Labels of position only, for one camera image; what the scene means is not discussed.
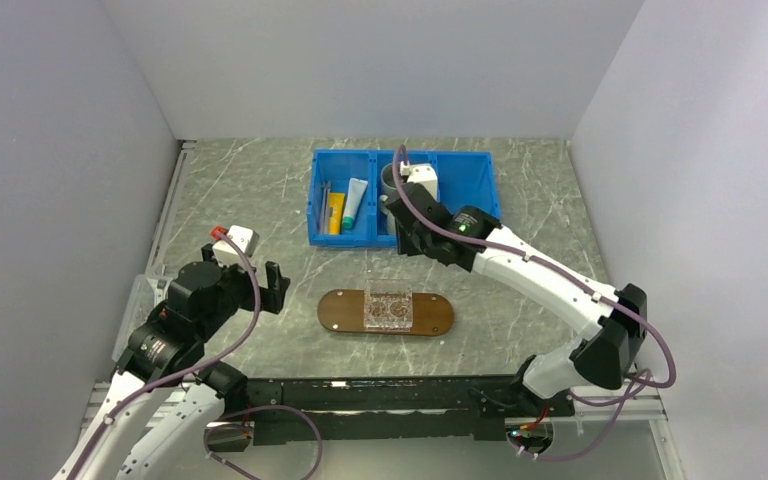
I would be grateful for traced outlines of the brown oval wooden tray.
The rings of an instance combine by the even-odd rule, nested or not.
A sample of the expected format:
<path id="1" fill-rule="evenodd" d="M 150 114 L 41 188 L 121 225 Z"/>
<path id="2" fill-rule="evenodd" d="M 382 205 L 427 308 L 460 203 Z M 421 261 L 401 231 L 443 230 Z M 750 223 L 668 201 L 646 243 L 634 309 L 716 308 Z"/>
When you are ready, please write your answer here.
<path id="1" fill-rule="evenodd" d="M 364 290 L 332 290 L 320 299 L 317 318 L 331 332 L 357 334 L 386 334 L 408 336 L 439 336 L 454 324 L 452 304 L 439 294 L 413 292 L 413 326 L 408 332 L 384 333 L 363 329 Z"/>

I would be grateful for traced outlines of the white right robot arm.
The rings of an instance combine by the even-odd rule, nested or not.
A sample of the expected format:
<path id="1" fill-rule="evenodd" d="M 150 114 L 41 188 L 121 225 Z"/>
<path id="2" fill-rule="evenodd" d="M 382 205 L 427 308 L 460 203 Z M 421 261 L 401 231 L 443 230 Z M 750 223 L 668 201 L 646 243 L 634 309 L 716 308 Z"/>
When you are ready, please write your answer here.
<path id="1" fill-rule="evenodd" d="M 646 337 L 633 318 L 645 305 L 642 290 L 616 289 L 580 275 L 528 245 L 498 218 L 474 206 L 450 212 L 415 183 L 404 184 L 382 207 L 394 218 L 399 254 L 424 255 L 496 280 L 573 330 L 571 341 L 521 365 L 510 391 L 517 411 L 534 415 L 573 387 L 622 386 Z"/>

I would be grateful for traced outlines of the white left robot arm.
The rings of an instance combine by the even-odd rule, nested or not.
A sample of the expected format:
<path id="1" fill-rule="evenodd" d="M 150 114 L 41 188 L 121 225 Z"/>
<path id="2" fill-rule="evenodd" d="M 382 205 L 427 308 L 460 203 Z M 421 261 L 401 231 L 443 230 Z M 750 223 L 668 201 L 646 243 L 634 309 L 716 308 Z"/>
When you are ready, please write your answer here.
<path id="1" fill-rule="evenodd" d="M 251 248 L 207 244 L 185 265 L 166 297 L 135 329 L 116 362 L 108 393 L 58 479 L 133 478 L 170 460 L 184 433 L 219 417 L 239 417 L 249 403 L 247 377 L 206 359 L 205 346 L 238 311 L 278 314 L 291 284 L 278 263 L 265 264 L 259 285 Z"/>

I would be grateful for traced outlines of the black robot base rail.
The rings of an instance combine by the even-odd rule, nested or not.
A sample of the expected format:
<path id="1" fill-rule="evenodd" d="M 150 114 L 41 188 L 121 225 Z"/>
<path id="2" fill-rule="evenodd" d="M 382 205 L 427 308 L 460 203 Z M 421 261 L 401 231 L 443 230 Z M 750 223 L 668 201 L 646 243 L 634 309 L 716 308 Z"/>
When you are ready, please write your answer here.
<path id="1" fill-rule="evenodd" d="M 220 420 L 257 446 L 290 441 L 470 437 L 502 441 L 520 423 L 574 416 L 567 392 L 531 400 L 512 375 L 251 378 Z"/>

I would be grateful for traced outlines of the clear glass toothbrush holder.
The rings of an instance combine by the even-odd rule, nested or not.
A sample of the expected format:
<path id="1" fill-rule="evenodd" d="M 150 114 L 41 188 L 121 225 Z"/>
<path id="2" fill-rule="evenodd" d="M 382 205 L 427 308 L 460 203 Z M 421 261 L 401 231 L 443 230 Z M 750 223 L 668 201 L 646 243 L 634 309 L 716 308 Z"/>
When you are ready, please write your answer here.
<path id="1" fill-rule="evenodd" d="M 363 296 L 363 329 L 403 333 L 413 326 L 413 291 L 403 280 L 369 279 Z"/>

